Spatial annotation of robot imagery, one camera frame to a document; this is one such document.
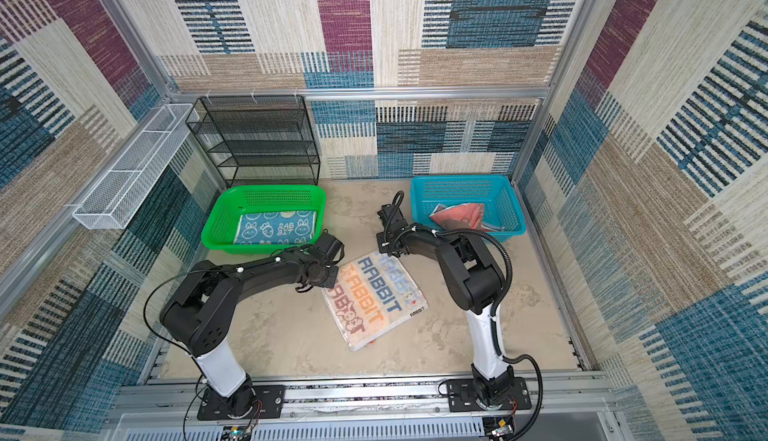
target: marble floor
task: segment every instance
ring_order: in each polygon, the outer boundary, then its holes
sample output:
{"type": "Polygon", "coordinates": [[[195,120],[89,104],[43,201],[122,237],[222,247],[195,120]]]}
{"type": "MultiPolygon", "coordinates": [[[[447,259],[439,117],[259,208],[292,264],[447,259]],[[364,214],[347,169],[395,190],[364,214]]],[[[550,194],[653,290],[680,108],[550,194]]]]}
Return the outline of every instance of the marble floor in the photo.
{"type": "MultiPolygon", "coordinates": [[[[320,186],[327,194],[323,227],[345,244],[347,261],[376,249],[382,230],[376,212],[398,190],[406,192],[402,212],[411,219],[410,180],[321,180],[320,186]]],[[[542,369],[577,369],[529,235],[504,245],[514,268],[512,289],[499,310],[508,356],[529,353],[542,369]]],[[[236,263],[256,256],[211,251],[208,258],[236,263]]],[[[351,352],[319,290],[298,294],[282,286],[237,306],[229,333],[235,356],[255,377],[468,371],[472,341],[466,315],[451,300],[438,264],[416,255],[400,259],[429,308],[373,344],[351,352]]],[[[503,270],[501,257],[497,261],[503,270]]],[[[192,360],[171,347],[161,376],[197,374],[192,360]]]]}

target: striped fabric wall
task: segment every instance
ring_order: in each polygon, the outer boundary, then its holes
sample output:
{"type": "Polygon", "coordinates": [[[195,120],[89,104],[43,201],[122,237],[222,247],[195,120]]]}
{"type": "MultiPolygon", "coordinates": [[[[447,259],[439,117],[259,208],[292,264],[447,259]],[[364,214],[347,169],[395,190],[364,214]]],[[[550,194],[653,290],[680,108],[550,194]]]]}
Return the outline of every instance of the striped fabric wall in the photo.
{"type": "MultiPolygon", "coordinates": [[[[218,195],[190,142],[124,231],[79,227],[0,324],[3,439],[96,439],[120,386],[138,381],[155,340],[144,303],[191,266],[218,195]]],[[[148,305],[155,329],[172,289],[148,305]]]]}
{"type": "Polygon", "coordinates": [[[768,439],[768,0],[598,0],[521,189],[638,440],[768,439]]]}
{"type": "Polygon", "coordinates": [[[320,177],[512,172],[539,99],[308,102],[320,177]]]}
{"type": "MultiPolygon", "coordinates": [[[[175,85],[203,92],[547,84],[578,3],[121,1],[175,85]]],[[[491,102],[313,102],[320,176],[506,174],[530,116],[504,106],[538,100],[491,102]]]]}
{"type": "Polygon", "coordinates": [[[545,84],[577,1],[122,0],[189,90],[545,84]]]}
{"type": "Polygon", "coordinates": [[[0,0],[0,273],[158,99],[99,0],[0,0]]]}

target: white mesh basket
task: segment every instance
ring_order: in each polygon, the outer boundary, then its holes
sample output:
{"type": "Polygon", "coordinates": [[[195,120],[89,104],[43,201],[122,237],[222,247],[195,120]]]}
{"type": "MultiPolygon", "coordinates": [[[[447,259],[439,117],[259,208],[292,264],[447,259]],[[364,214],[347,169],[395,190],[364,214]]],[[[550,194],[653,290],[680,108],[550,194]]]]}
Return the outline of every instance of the white mesh basket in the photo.
{"type": "Polygon", "coordinates": [[[88,229],[125,229],[187,138],[192,104],[166,104],[150,120],[72,216],[88,229]]]}

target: green basket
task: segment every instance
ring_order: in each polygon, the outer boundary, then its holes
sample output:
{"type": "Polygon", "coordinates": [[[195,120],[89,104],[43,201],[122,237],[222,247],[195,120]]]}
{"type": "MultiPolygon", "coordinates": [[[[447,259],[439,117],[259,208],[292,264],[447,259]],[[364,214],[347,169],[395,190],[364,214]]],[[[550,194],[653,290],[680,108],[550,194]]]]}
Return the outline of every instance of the green basket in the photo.
{"type": "Polygon", "coordinates": [[[200,239],[208,249],[229,254],[271,254],[275,249],[296,244],[233,244],[237,225],[243,214],[273,213],[289,210],[317,211],[315,236],[322,231],[322,214],[326,209],[326,192],[307,184],[274,184],[237,186],[227,189],[214,205],[200,239]]]}

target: blue basket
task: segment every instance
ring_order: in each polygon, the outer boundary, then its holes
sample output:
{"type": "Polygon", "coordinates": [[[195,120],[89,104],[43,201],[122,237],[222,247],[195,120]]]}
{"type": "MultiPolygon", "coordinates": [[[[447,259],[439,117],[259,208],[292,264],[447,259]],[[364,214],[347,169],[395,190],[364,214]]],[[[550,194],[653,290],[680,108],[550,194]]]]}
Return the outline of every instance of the blue basket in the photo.
{"type": "Polygon", "coordinates": [[[499,241],[525,233],[525,219],[518,197],[505,176],[418,176],[411,181],[411,208],[417,223],[441,229],[429,219],[435,206],[461,203],[483,203],[483,220],[504,229],[489,233],[499,241]]]}

